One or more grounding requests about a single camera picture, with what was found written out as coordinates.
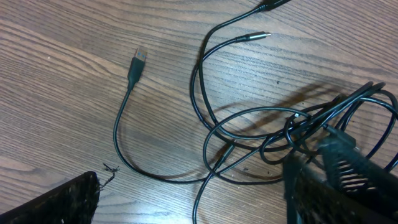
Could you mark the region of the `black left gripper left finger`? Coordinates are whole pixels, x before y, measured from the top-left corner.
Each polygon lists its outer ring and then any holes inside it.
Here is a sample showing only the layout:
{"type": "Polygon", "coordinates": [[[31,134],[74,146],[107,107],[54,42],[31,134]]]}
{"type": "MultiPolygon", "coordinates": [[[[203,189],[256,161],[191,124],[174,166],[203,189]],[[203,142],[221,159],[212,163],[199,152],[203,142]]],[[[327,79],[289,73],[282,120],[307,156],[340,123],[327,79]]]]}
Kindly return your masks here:
{"type": "Polygon", "coordinates": [[[100,197],[93,171],[1,214],[1,224],[90,224],[100,197]]]}

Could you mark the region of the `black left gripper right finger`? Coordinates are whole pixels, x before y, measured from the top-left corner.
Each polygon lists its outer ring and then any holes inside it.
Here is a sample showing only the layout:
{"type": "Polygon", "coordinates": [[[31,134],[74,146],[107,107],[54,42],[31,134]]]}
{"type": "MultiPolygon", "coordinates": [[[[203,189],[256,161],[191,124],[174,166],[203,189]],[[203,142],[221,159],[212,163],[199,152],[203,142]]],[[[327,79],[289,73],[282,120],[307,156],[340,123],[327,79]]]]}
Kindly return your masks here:
{"type": "Polygon", "coordinates": [[[289,155],[283,164],[288,223],[397,223],[348,198],[289,155]]]}

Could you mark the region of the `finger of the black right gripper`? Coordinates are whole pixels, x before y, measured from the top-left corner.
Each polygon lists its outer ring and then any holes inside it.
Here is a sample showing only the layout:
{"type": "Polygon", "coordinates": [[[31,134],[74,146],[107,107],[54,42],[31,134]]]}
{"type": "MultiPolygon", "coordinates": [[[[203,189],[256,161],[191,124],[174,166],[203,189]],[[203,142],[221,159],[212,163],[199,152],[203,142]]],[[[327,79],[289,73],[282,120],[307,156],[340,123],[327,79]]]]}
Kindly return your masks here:
{"type": "Polygon", "coordinates": [[[397,217],[397,177],[364,157],[356,140],[336,132],[318,143],[327,181],[335,190],[388,218],[397,217]]]}

